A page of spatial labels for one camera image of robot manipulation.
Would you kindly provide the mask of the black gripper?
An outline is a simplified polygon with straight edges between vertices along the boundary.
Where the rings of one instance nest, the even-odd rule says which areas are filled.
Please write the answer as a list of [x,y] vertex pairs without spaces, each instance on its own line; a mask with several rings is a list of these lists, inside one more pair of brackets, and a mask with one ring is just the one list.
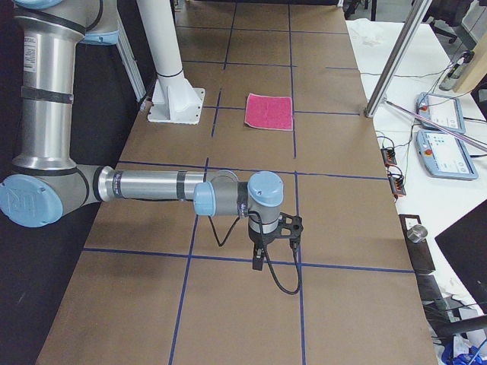
[[266,247],[274,240],[289,240],[290,247],[299,247],[303,232],[303,220],[300,216],[280,213],[271,224],[263,224],[257,213],[251,213],[248,219],[248,234],[254,244],[252,269],[262,270]]

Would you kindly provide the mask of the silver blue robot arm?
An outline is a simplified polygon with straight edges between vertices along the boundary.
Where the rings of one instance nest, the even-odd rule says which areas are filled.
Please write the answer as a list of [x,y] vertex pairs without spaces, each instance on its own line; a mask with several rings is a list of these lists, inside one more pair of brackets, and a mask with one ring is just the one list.
[[271,265],[268,245],[287,239],[297,252],[302,220],[282,212],[283,182],[269,171],[240,181],[228,170],[115,170],[71,159],[75,49],[119,39],[115,1],[17,1],[24,31],[21,152],[1,184],[1,210],[24,227],[43,227],[94,202],[192,202],[199,216],[247,219],[253,268]]

